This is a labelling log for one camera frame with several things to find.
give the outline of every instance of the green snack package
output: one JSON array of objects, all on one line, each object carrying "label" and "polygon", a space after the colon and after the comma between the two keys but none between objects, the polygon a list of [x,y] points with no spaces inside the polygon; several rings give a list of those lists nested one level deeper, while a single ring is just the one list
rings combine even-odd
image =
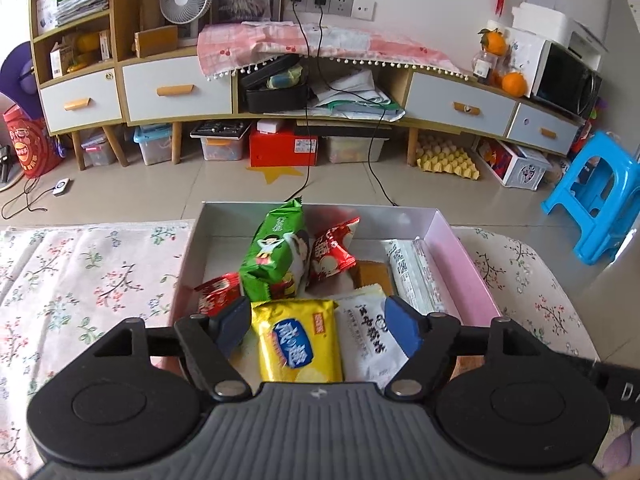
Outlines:
[{"label": "green snack package", "polygon": [[244,293],[251,301],[293,298],[309,254],[302,202],[290,200],[269,211],[240,266]]}]

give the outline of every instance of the cabinet leg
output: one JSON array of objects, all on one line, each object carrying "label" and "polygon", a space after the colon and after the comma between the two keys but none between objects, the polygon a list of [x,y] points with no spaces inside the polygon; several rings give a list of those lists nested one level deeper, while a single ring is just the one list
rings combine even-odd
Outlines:
[{"label": "cabinet leg", "polygon": [[182,151],[182,123],[172,124],[171,131],[171,162],[180,164]]},{"label": "cabinet leg", "polygon": [[82,152],[82,143],[80,142],[80,132],[71,132],[71,140],[74,142],[74,152],[76,152],[78,169],[84,171],[86,166],[84,165],[84,153]]},{"label": "cabinet leg", "polygon": [[406,163],[409,166],[416,165],[415,150],[418,147],[419,128],[409,128],[409,144],[406,148]]},{"label": "cabinet leg", "polygon": [[116,158],[118,159],[120,165],[123,168],[126,168],[129,165],[129,161],[127,160],[127,156],[124,154],[124,151],[122,150],[122,146],[120,146],[120,141],[116,136],[116,132],[113,129],[113,126],[103,126],[102,130],[104,131],[104,134],[107,136],[107,140],[111,145],[111,149],[113,150],[113,153],[116,154]]}]

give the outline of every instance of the pink cloth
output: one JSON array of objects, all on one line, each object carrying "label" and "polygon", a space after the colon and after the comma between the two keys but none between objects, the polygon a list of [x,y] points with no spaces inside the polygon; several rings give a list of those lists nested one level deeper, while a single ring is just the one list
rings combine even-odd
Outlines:
[{"label": "pink cloth", "polygon": [[[310,55],[318,56],[320,29],[317,25],[303,25],[303,30]],[[305,36],[300,27],[291,22],[209,25],[198,37],[200,67],[205,76],[213,76],[257,65],[280,54],[306,56]],[[322,27],[319,57],[394,62],[460,72],[443,53],[408,37],[354,28]]]}]

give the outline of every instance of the tile floor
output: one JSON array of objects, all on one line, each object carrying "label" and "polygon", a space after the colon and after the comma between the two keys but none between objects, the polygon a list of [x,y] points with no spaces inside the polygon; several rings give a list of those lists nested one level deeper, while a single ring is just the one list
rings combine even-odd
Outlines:
[{"label": "tile floor", "polygon": [[[448,174],[422,173],[404,164],[402,142],[387,142],[373,168],[388,195],[399,205],[439,208],[452,225],[482,226],[531,245],[555,274],[582,317],[603,359],[640,366],[640,235],[611,265],[585,266],[572,247],[579,232],[557,209],[545,216],[540,202],[548,190],[506,189],[491,175],[472,182]],[[38,184],[38,190],[60,178],[73,183],[65,196],[43,196],[38,207],[47,212],[23,212],[2,225],[34,226],[99,222],[190,219],[206,200],[279,202],[294,193],[304,177],[282,176],[265,184],[261,173],[247,171],[248,162],[206,162],[200,143],[187,139],[183,160],[145,166],[136,146],[129,146],[128,168],[113,164],[80,173],[69,159]],[[366,164],[332,165],[321,160],[311,169],[306,202],[379,204],[387,201]],[[11,199],[22,183],[0,195]],[[24,206],[21,199],[5,214]]]}]

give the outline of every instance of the white wrapper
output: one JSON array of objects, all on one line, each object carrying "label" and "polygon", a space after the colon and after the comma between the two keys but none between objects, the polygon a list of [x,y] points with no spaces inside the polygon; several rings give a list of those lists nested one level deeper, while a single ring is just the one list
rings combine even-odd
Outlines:
[{"label": "white wrapper", "polygon": [[433,256],[423,240],[385,240],[398,295],[424,316],[446,312],[460,319]]},{"label": "white wrapper", "polygon": [[407,357],[386,327],[382,287],[368,285],[329,299],[338,304],[335,321],[344,380],[384,388]]},{"label": "white wrapper", "polygon": [[412,240],[383,240],[386,255],[396,282],[398,296],[423,316],[436,312],[420,272]]}]

